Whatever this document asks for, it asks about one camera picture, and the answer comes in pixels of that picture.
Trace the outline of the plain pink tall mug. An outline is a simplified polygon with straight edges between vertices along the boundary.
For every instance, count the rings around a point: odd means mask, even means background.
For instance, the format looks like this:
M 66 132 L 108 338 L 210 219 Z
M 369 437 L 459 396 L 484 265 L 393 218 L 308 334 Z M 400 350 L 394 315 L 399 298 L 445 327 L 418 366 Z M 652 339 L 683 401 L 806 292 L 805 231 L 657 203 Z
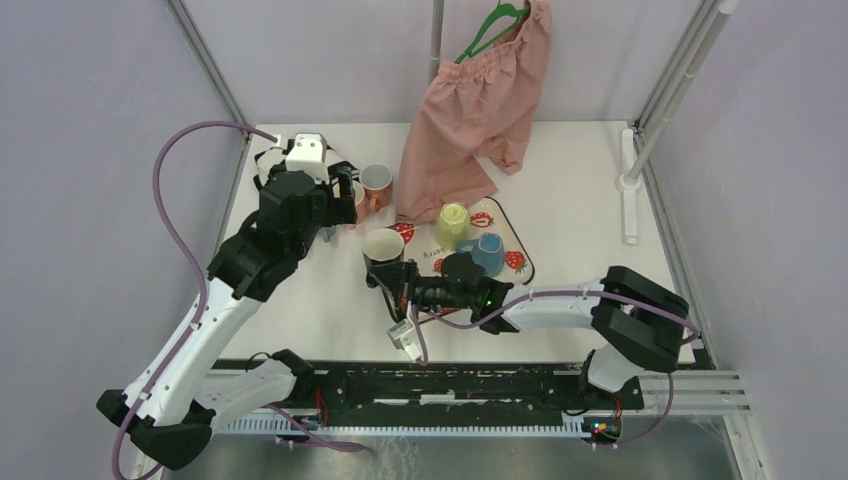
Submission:
M 354 181 L 352 183 L 352 186 L 354 192 L 354 203 L 356 213 L 355 225 L 360 225 L 365 221 L 368 214 L 367 195 L 364 187 L 360 182 Z

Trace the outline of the grey blue mug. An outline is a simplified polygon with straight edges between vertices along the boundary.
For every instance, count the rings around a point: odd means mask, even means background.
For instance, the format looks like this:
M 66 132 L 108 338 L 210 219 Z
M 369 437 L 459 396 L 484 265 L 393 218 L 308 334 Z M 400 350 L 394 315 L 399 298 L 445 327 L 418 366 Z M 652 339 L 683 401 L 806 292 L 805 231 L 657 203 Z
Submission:
M 335 227 L 323 227 L 319 230 L 318 235 L 325 243 L 330 243 L 336 236 Z

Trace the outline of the black faceted mug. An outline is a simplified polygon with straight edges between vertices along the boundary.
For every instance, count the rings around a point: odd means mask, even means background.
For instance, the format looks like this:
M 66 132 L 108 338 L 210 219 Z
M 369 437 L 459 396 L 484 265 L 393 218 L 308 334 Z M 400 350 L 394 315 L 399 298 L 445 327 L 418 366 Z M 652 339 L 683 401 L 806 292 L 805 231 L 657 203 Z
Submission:
M 362 254 L 367 268 L 402 262 L 405 242 L 400 233 L 390 228 L 380 228 L 365 235 Z

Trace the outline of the strawberry print tray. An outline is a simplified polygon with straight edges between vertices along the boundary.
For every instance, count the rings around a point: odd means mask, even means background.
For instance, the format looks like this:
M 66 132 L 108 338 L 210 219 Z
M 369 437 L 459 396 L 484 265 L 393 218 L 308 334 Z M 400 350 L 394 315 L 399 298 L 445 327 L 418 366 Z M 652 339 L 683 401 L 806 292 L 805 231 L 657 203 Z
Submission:
M 458 244 L 460 250 L 474 253 L 480 237 L 486 236 L 484 245 L 488 247 L 492 243 L 490 236 L 497 236 L 501 240 L 504 264 L 495 279 L 528 285 L 535 276 L 535 267 L 502 205 L 492 197 L 485 197 L 468 207 L 468 215 L 470 225 L 465 238 Z M 438 275 L 443 259 L 455 252 L 438 243 L 435 222 L 395 223 L 389 228 L 403 238 L 404 259 L 414 260 L 422 275 Z

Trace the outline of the floral salmon mug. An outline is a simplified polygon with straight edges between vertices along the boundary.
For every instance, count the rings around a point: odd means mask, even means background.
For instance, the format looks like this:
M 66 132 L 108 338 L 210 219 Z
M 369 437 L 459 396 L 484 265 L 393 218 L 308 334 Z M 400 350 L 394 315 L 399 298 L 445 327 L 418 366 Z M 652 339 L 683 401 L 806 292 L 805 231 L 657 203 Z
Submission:
M 388 207 L 392 200 L 393 174 L 384 165 L 369 165 L 360 171 L 359 182 L 363 186 L 369 211 L 378 213 Z

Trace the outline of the green faceted mug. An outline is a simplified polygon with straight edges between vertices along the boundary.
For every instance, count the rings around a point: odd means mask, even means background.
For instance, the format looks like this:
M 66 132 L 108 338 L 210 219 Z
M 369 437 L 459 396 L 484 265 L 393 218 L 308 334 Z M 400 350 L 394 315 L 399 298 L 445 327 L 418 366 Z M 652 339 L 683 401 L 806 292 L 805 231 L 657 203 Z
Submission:
M 436 220 L 434 237 L 441 247 L 453 250 L 459 242 L 468 239 L 469 228 L 467 208 L 460 202 L 446 203 Z

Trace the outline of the bright blue mug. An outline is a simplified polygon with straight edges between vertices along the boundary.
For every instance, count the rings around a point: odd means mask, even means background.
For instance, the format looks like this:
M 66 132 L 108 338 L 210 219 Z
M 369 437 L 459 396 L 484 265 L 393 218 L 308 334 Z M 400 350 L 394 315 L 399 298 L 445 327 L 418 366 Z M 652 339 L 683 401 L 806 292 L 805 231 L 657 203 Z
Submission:
M 470 253 L 472 260 L 490 277 L 499 275 L 505 265 L 505 247 L 502 238 L 494 233 L 483 233 L 478 238 L 459 241 L 457 253 Z

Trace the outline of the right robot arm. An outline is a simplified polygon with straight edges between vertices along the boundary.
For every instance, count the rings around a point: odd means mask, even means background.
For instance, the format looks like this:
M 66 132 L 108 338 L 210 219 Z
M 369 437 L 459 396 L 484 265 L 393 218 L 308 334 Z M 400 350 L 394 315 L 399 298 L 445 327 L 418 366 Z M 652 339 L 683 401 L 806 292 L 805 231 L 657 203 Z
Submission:
M 366 283 L 382 291 L 395 326 L 396 348 L 414 362 L 428 362 L 419 316 L 458 330 L 489 334 L 541 328 L 585 329 L 604 345 L 593 351 L 577 382 L 580 400 L 602 408 L 632 378 L 677 370 L 683 345 L 700 336 L 679 295 L 625 266 L 611 266 L 597 280 L 532 289 L 488 276 L 468 253 L 447 256 L 435 276 L 413 260 L 368 263 Z

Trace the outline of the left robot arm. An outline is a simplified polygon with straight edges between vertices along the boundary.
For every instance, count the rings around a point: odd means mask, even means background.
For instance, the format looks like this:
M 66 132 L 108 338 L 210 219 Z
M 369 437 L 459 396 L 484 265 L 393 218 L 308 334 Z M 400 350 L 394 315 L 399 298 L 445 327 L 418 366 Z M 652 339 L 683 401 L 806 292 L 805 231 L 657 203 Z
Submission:
M 283 350 L 218 386 L 205 378 L 224 348 L 276 287 L 289 278 L 323 228 L 357 220 L 348 165 L 325 180 L 275 167 L 258 207 L 228 238 L 201 276 L 201 289 L 177 330 L 125 389 L 105 391 L 97 409 L 159 468 L 193 462 L 211 438 L 268 404 L 306 405 L 311 366 Z

